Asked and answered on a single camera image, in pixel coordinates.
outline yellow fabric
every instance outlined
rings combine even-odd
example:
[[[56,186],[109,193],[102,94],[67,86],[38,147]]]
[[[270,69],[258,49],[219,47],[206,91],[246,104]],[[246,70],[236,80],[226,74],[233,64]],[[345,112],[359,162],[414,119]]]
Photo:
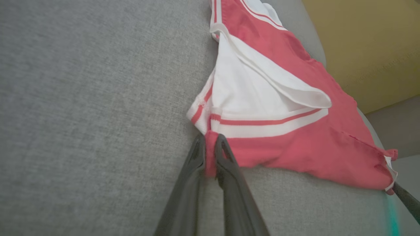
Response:
[[[420,4],[303,0],[327,70],[368,113],[420,94]]]

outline red fabric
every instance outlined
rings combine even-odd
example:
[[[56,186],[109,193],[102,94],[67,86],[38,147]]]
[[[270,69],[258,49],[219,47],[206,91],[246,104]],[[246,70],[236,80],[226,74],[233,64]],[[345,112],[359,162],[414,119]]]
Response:
[[[222,11],[218,14],[221,14],[223,24],[231,35],[308,85],[323,90],[333,104],[326,117],[288,134],[228,139],[238,164],[307,172],[361,188],[385,189],[389,186],[393,180],[386,168],[384,155],[395,160],[397,150],[385,151],[374,145],[357,112],[356,102],[341,89],[323,65],[310,57],[290,31],[276,29],[255,18],[240,0],[222,0],[221,7]],[[215,175],[213,152],[217,135],[213,131],[206,133],[206,169],[210,176]]]

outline gray wall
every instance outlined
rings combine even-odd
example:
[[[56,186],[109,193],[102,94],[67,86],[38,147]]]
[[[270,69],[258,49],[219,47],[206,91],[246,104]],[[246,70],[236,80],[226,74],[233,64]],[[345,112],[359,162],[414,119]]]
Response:
[[[415,198],[420,199],[420,155],[396,160],[392,163],[395,171],[398,171],[396,182],[407,190]],[[396,207],[398,225],[401,236],[420,235],[420,225],[413,218],[407,208],[394,194],[391,196]]]
[[[420,154],[420,96],[366,114],[385,149],[399,158]]]

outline gray couch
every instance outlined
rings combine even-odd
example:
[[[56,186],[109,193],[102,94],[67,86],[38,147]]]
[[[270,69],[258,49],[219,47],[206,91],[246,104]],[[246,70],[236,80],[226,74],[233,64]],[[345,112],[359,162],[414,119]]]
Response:
[[[300,0],[268,1],[325,65]],[[152,235],[198,131],[185,114],[217,56],[207,0],[0,3],[0,235]],[[384,192],[243,173],[272,235],[387,235]],[[202,185],[199,235],[223,235]]]

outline clothing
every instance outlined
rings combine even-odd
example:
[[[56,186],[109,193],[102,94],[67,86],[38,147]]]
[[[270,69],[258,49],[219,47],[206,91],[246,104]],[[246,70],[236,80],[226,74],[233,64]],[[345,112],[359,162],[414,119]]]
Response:
[[[212,0],[215,69],[187,117],[206,135],[215,175],[217,135],[240,166],[306,172],[341,184],[389,190],[393,176],[352,97],[259,0]]]

